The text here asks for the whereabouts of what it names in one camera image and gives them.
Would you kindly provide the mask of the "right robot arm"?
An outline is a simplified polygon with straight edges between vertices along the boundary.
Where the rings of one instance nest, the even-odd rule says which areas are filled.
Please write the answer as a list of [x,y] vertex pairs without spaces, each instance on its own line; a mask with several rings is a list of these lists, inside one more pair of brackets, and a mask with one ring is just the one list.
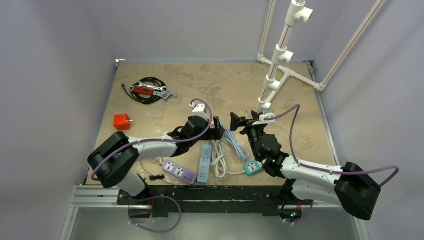
[[265,133],[266,124],[230,113],[230,130],[241,128],[254,160],[271,177],[285,180],[280,196],[288,204],[296,200],[326,202],[342,207],[351,216],[369,221],[381,193],[381,186],[359,165],[318,164],[282,151],[274,134]]

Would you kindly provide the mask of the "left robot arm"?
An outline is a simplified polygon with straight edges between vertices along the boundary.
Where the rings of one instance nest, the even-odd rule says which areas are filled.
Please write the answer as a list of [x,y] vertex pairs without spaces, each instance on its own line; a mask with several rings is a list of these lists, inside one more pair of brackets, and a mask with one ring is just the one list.
[[178,157],[199,141],[221,140],[224,133],[218,116],[212,120],[190,116],[185,125],[161,137],[134,138],[117,131],[88,156],[87,162],[93,170],[91,179],[105,189],[117,187],[142,205],[148,201],[149,191],[145,180],[131,172],[136,162]]

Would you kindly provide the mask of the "red cube socket adapter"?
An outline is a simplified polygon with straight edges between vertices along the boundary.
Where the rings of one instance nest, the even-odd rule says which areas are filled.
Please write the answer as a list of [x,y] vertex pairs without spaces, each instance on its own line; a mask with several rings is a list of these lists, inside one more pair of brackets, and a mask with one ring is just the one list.
[[126,131],[131,129],[133,120],[126,114],[116,114],[113,117],[113,126],[118,131]]

